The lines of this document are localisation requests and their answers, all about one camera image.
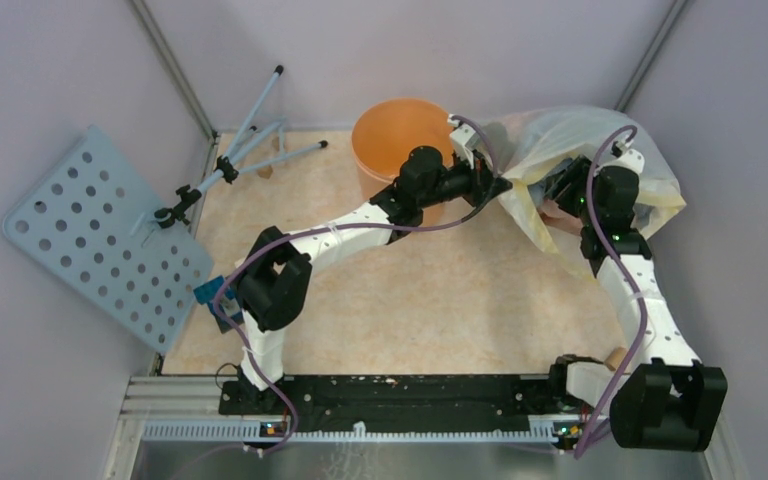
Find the large translucent white trash bag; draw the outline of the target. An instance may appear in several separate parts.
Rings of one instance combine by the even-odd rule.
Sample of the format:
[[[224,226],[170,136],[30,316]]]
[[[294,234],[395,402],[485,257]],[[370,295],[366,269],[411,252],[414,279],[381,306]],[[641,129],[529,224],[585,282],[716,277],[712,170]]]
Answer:
[[[686,201],[667,160],[638,122],[618,111],[578,105],[511,114],[483,126],[494,161],[513,185],[498,197],[502,208],[538,250],[579,278],[591,274],[580,239],[540,217],[546,177],[579,155],[592,156],[609,134],[626,125],[637,128],[632,147],[644,160],[633,227],[649,239],[686,207]]]

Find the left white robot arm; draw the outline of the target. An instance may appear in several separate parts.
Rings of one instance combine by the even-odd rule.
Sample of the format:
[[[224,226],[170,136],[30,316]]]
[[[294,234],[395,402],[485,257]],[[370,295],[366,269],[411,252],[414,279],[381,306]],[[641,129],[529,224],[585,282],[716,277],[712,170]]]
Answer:
[[[466,222],[511,187],[476,150],[445,166],[440,151],[420,146],[409,153],[392,183],[348,214],[294,233],[277,227],[263,230],[212,301],[223,316],[220,300],[232,291],[242,314],[236,331],[244,348],[243,401],[262,414],[279,404],[285,331],[302,313],[317,272],[364,250],[428,231],[423,223],[428,207],[462,199],[472,208],[461,219]]]

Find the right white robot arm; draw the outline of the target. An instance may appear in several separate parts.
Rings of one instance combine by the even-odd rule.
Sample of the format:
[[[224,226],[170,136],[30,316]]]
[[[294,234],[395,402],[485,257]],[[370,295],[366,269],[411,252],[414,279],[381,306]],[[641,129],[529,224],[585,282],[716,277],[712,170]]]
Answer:
[[[574,455],[606,436],[622,448],[706,450],[728,391],[719,367],[686,343],[660,292],[646,238],[633,226],[640,179],[622,165],[579,156],[549,176],[546,197],[582,223],[580,249],[629,341],[597,389]]]

